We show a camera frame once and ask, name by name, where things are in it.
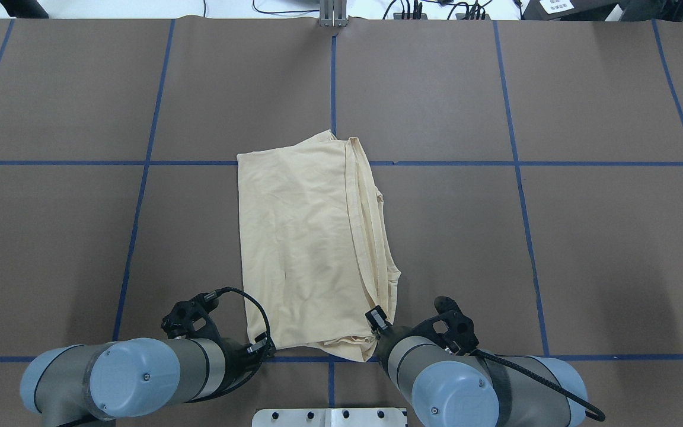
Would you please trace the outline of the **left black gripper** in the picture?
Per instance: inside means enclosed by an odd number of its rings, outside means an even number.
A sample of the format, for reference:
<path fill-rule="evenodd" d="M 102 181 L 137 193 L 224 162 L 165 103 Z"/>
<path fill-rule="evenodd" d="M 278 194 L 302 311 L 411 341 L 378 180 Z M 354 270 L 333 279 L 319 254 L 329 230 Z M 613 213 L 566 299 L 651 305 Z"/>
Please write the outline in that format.
<path fill-rule="evenodd" d="M 246 292 L 237 292 L 251 302 L 262 316 L 265 332 L 255 338 L 254 343 L 240 344 L 222 337 L 210 314 L 219 306 L 224 292 L 198 294 L 187 301 L 177 302 L 161 321 L 161 329 L 168 339 L 206 339 L 216 343 L 230 359 L 267 359 L 276 353 L 268 316 L 260 303 Z"/>

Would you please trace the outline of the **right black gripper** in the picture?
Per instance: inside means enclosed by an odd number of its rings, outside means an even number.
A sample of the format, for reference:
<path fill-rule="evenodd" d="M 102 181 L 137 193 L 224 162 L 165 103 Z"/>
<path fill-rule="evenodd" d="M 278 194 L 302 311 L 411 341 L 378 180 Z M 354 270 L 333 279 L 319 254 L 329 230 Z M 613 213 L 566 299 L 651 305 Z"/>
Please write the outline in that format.
<path fill-rule="evenodd" d="M 435 298 L 434 308 L 436 316 L 415 326 L 391 324 L 379 305 L 367 311 L 366 321 L 377 340 L 374 354 L 388 356 L 397 343 L 409 337 L 425 338 L 456 356 L 465 356 L 478 349 L 480 341 L 474 330 L 474 322 L 461 311 L 453 298 Z"/>

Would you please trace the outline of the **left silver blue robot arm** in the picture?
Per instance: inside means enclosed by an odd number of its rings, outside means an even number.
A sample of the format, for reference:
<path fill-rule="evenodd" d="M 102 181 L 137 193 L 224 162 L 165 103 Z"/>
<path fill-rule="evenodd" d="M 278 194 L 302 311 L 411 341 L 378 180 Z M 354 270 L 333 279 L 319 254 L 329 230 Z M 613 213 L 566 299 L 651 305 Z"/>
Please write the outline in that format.
<path fill-rule="evenodd" d="M 257 308 L 253 343 L 222 337 L 210 314 L 224 294 Z M 218 399 L 243 387 L 276 351 L 263 306 L 225 287 L 177 302 L 161 321 L 165 340 L 140 337 L 43 352 L 27 365 L 19 395 L 44 426 L 114 425 L 166 406 Z"/>

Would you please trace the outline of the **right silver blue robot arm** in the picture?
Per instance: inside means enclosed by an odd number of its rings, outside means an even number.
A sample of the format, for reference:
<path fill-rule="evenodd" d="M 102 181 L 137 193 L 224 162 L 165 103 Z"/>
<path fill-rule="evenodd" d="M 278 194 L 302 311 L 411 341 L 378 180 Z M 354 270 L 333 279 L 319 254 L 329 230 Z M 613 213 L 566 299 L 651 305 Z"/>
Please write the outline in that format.
<path fill-rule="evenodd" d="M 452 298 L 436 315 L 395 326 L 382 307 L 365 317 L 382 370 L 426 426 L 578 426 L 605 420 L 585 382 L 567 362 L 499 356 L 482 350 L 474 322 Z"/>

